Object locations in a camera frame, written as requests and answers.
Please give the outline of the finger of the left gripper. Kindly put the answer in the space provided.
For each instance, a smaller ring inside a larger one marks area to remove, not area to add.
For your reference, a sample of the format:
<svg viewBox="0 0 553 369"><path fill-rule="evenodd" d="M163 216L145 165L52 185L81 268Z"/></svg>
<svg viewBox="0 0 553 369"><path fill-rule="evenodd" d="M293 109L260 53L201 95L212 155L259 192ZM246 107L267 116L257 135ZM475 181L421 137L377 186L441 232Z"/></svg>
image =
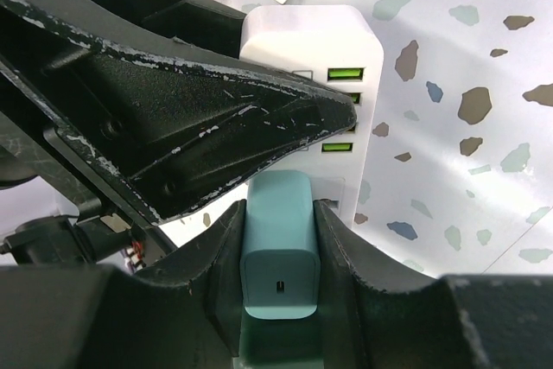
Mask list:
<svg viewBox="0 0 553 369"><path fill-rule="evenodd" d="M1 30L1 113L142 226L193 213L356 121L343 93L92 0L1 0Z"/></svg>
<svg viewBox="0 0 553 369"><path fill-rule="evenodd" d="M216 0L92 0L166 38L237 58L245 14Z"/></svg>

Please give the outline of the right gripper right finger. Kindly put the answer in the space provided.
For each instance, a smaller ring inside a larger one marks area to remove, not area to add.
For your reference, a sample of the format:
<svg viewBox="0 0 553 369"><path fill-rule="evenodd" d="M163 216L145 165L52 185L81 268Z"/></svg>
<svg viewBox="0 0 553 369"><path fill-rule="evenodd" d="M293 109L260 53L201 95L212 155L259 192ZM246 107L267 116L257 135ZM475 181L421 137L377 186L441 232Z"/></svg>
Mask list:
<svg viewBox="0 0 553 369"><path fill-rule="evenodd" d="M427 277L314 213L325 367L551 367L551 277Z"/></svg>

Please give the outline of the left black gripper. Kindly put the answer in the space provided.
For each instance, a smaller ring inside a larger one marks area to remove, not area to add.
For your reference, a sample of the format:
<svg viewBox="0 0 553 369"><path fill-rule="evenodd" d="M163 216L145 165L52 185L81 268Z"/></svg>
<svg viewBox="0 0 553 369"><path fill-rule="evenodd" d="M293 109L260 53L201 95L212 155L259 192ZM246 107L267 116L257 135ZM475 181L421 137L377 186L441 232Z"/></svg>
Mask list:
<svg viewBox="0 0 553 369"><path fill-rule="evenodd" d="M146 228L102 200L5 114L1 115L1 188L20 190L41 178L76 213L40 213L18 219L1 238L1 253L18 264L94 264L122 253L132 265L151 265L176 250L158 227Z"/></svg>

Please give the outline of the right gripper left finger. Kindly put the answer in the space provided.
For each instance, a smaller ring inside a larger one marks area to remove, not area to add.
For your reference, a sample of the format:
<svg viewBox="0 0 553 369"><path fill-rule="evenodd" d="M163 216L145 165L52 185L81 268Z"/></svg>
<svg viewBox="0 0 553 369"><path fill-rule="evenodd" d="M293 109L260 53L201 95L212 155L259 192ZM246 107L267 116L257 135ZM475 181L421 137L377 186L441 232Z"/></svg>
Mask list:
<svg viewBox="0 0 553 369"><path fill-rule="evenodd" d="M243 308L244 200L130 275L92 264L1 269L4 368L230 368Z"/></svg>

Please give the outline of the teal usb charger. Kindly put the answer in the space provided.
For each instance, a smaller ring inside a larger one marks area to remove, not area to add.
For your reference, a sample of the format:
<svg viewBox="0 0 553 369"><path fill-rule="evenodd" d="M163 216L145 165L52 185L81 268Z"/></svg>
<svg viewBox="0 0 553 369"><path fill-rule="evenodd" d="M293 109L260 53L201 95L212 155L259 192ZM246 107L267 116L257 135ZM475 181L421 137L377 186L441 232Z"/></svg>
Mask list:
<svg viewBox="0 0 553 369"><path fill-rule="evenodd" d="M318 307L320 281L310 180L299 171L264 171L250 182L240 276L246 313L298 320Z"/></svg>

